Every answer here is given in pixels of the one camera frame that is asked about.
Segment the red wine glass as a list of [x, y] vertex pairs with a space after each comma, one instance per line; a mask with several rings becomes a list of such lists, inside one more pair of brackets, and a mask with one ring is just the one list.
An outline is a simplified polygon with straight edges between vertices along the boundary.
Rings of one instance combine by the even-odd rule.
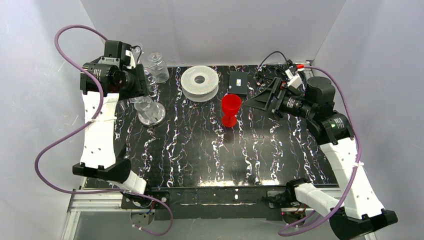
[[231, 128], [237, 123], [237, 117], [240, 107], [242, 105], [241, 98], [236, 94], [227, 94], [221, 100], [221, 108], [224, 113], [222, 117], [222, 124]]

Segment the clear wine glass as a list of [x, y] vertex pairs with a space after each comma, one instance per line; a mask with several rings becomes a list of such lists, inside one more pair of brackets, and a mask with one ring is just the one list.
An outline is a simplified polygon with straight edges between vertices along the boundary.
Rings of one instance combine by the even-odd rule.
[[133, 103], [139, 121], [146, 126], [153, 126], [161, 123], [166, 115], [165, 107], [150, 96], [130, 98]]
[[155, 77], [157, 83], [165, 83], [169, 79], [170, 74], [162, 54], [160, 52], [152, 52], [148, 56], [148, 60], [152, 63], [152, 66], [144, 70], [145, 76]]

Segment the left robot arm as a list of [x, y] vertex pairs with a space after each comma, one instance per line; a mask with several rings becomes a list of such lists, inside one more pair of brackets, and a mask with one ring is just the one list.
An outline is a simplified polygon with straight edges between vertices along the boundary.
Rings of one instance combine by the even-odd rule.
[[148, 94], [144, 67], [136, 63], [132, 49], [128, 43], [107, 40], [103, 55], [82, 66], [80, 89], [88, 127], [82, 156], [72, 173], [143, 194], [147, 182], [132, 171], [126, 145], [122, 144], [119, 153], [114, 146], [117, 103]]

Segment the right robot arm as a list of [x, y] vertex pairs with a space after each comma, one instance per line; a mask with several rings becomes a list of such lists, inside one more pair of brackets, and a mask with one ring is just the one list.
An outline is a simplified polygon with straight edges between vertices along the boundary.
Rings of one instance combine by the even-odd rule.
[[359, 159], [352, 125], [347, 116], [334, 109], [335, 93], [335, 86], [326, 77], [309, 78], [304, 93], [300, 93], [294, 81], [284, 82], [276, 77], [246, 105], [267, 111], [272, 99], [276, 99], [272, 112], [277, 117], [289, 114], [303, 118], [343, 189], [341, 198], [336, 199], [310, 180], [299, 178], [287, 182], [284, 192], [264, 200], [275, 207], [294, 202], [305, 204], [330, 223], [338, 239], [351, 240], [395, 224], [398, 217], [375, 195]]

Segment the clear wine glass on rack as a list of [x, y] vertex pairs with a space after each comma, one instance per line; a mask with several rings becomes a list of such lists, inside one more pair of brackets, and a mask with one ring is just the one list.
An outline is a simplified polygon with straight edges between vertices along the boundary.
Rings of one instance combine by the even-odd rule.
[[155, 77], [157, 83], [165, 83], [169, 79], [170, 74], [162, 54], [160, 52], [152, 52], [148, 56], [148, 60], [152, 63], [152, 66], [144, 70], [145, 76]]

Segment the chrome wine glass rack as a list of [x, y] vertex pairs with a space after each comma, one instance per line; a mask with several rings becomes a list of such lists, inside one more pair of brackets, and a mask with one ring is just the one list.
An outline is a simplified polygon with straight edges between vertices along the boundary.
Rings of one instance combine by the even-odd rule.
[[155, 94], [158, 90], [156, 68], [162, 62], [162, 54], [160, 52], [153, 52], [148, 56], [148, 60], [151, 62], [151, 66], [144, 70], [147, 96], [131, 98], [130, 102], [133, 103], [137, 111], [138, 120], [143, 125], [155, 126], [164, 120], [166, 114], [165, 107], [150, 97], [150, 93]]

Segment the black flat box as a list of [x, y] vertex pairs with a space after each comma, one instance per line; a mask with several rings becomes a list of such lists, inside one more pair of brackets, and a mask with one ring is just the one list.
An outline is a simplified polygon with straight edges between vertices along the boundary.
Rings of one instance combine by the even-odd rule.
[[228, 93], [238, 96], [247, 96], [248, 94], [249, 74], [243, 71], [230, 71], [228, 82]]

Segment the white filament spool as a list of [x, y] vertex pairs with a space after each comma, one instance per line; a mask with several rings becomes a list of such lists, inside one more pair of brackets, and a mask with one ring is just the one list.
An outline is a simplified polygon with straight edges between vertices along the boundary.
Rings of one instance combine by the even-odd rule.
[[209, 66], [192, 66], [183, 72], [180, 84], [187, 99], [197, 103], [207, 102], [219, 90], [219, 75]]

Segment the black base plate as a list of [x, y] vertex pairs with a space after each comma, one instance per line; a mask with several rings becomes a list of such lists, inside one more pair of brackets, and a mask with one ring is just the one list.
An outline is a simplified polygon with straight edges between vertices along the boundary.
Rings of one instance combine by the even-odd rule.
[[285, 212], [309, 211], [284, 196], [285, 186], [150, 188], [148, 196], [164, 201], [178, 219], [266, 219], [280, 221]]

